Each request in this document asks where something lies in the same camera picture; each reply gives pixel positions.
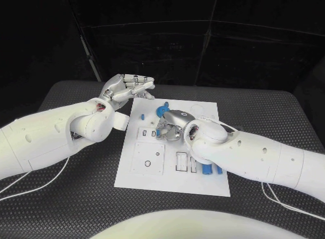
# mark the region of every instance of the gray table surface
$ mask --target gray table surface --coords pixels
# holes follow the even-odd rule
[[[40,111],[98,97],[104,83],[63,81],[55,84]],[[250,133],[325,153],[299,103],[282,91],[157,85],[157,98],[216,102],[220,121]],[[132,100],[119,110],[129,115]],[[148,212],[201,209],[263,221],[306,238],[325,239],[325,222],[289,211],[269,201],[260,183],[229,173],[227,197],[114,188],[125,132],[112,130],[106,140],[71,157],[56,181],[42,190],[0,202],[0,238],[89,238],[115,223]],[[32,172],[1,195],[42,186],[65,161]],[[0,181],[0,189],[17,178]],[[304,193],[273,185],[283,202],[325,217],[325,204]]]

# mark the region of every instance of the white cable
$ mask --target white cable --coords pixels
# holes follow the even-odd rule
[[[0,201],[4,200],[4,199],[13,198],[13,197],[16,197],[16,196],[20,196],[20,195],[23,195],[23,194],[26,194],[26,193],[32,193],[32,192],[37,191],[39,189],[45,188],[45,187],[55,181],[55,179],[59,177],[59,175],[60,175],[60,173],[62,173],[62,171],[63,171],[63,169],[65,169],[65,167],[66,167],[68,161],[69,161],[69,157],[68,157],[68,159],[66,159],[65,165],[63,165],[63,167],[62,167],[62,169],[60,169],[58,175],[53,177],[53,179],[52,179],[42,187],[39,187],[39,188],[36,188],[36,189],[32,189],[32,190],[29,190],[29,191],[26,191],[26,192],[17,193],[17,194],[14,194],[14,195],[10,195],[10,196],[1,198]]]
[[[0,193],[3,193],[26,177],[29,173],[30,172],[25,173],[25,175],[0,190]]]
[[[318,218],[318,219],[321,219],[321,220],[325,221],[325,218],[324,218],[324,217],[321,217],[321,216],[318,216],[318,215],[315,215],[315,214],[312,214],[312,213],[308,213],[308,212],[302,211],[301,209],[292,207],[291,205],[282,203],[282,202],[279,201],[279,198],[278,198],[278,196],[276,196],[276,194],[275,194],[272,188],[270,188],[269,183],[268,183],[268,187],[269,187],[269,189],[270,189],[270,192],[272,192],[273,197],[275,197],[276,200],[273,200],[273,199],[266,195],[266,192],[265,192],[265,185],[263,185],[263,182],[262,182],[262,190],[263,190],[263,194],[265,194],[265,196],[266,196],[266,197],[268,197],[275,203],[281,204],[286,209],[289,209],[289,210],[292,210],[292,211],[295,211],[295,212],[298,212],[298,213],[304,213],[304,214],[309,215],[311,217],[315,217],[315,218]]]

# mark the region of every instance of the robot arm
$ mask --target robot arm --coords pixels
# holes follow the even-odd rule
[[[237,131],[210,118],[191,118],[186,112],[168,111],[161,121],[167,121],[164,125],[176,125],[183,129],[187,149],[200,163],[216,163],[239,176],[291,187],[325,202],[324,154]]]
[[[154,79],[115,75],[101,95],[88,102],[16,119],[0,129],[0,179],[42,169],[108,137],[112,128],[127,129],[128,116],[115,112],[128,99],[154,99]]]

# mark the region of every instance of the black backdrop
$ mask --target black backdrop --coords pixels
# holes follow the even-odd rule
[[[104,79],[293,91],[325,54],[325,0],[71,0]]]

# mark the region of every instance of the robotic hand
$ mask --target robotic hand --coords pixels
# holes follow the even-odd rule
[[[154,78],[115,75],[101,95],[88,102],[16,119],[0,129],[0,179],[42,169],[108,137],[112,128],[125,131],[128,116],[115,112],[129,98],[150,100]]]
[[[224,123],[183,112],[164,113],[160,139],[184,139],[193,158],[239,176],[291,187],[325,202],[325,155],[237,131]]]

